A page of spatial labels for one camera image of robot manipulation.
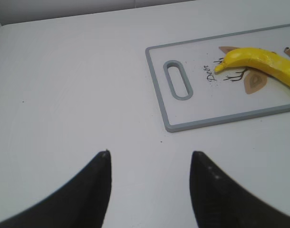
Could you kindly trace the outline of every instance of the white cutting board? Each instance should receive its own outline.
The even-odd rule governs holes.
[[[290,47],[290,25],[149,47],[146,50],[147,60],[168,131],[176,132],[290,111],[290,89],[272,77],[268,77],[262,89],[248,95],[243,82],[248,72],[240,81],[224,80],[227,76],[239,75],[236,72],[244,68],[225,70],[215,75],[213,70],[218,64],[215,61],[225,56],[219,49],[221,46],[262,48],[290,59],[284,53],[284,49]],[[193,89],[190,99],[178,100],[171,94],[163,69],[169,60],[182,63]],[[206,71],[211,70],[213,76],[209,78],[214,77],[215,80],[207,79],[204,68]],[[173,74],[172,81],[178,95],[187,95],[179,74],[177,77]]]

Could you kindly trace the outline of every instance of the cutting board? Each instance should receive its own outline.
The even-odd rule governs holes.
[[[290,88],[269,76],[247,93],[252,69],[213,72],[225,56],[220,47],[254,47],[284,53],[290,47],[290,24],[146,49],[155,92],[167,131],[177,132],[290,111]]]

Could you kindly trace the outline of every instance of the banana peel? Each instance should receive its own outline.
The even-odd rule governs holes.
[[[259,48],[238,48],[228,52],[223,62],[216,66],[215,72],[242,66],[261,70],[290,87],[290,60]]]

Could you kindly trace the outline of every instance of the deer antler drawing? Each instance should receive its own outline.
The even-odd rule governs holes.
[[[243,71],[240,71],[240,72],[235,72],[236,74],[240,74],[238,76],[226,76],[227,79],[223,79],[223,81],[226,81],[226,80],[231,80],[232,82],[237,82],[237,81],[240,81],[242,78],[243,78],[243,75],[245,72],[248,71],[248,68],[245,68]]]
[[[227,54],[229,51],[232,51],[234,49],[237,49],[238,47],[219,47],[219,49]],[[227,76],[226,80],[231,80],[232,82],[237,82],[242,80],[245,72],[249,71],[247,76],[244,79],[244,88],[246,94],[252,94],[257,92],[258,90],[262,89],[268,81],[268,75],[252,68],[245,68],[243,71],[235,72],[236,74],[239,74],[238,76]]]

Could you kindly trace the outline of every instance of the white surface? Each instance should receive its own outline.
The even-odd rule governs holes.
[[[196,227],[193,150],[290,214],[290,113],[168,133],[145,58],[149,46],[287,23],[290,0],[199,0],[1,27],[0,221],[105,148],[104,228]]]
[[[245,68],[225,70],[215,75],[213,71],[218,63],[214,61],[225,56],[219,50],[221,46],[262,48],[290,60],[283,52],[286,47],[290,47],[290,26],[149,50],[170,124],[290,104],[290,89],[274,78],[269,77],[264,88],[248,95],[244,89],[244,78],[248,72],[238,82],[224,81],[227,76],[238,76],[235,72],[241,72]],[[171,94],[163,69],[164,63],[169,60],[182,63],[193,88],[190,99],[177,100]],[[204,66],[208,66],[217,81],[207,81]]]

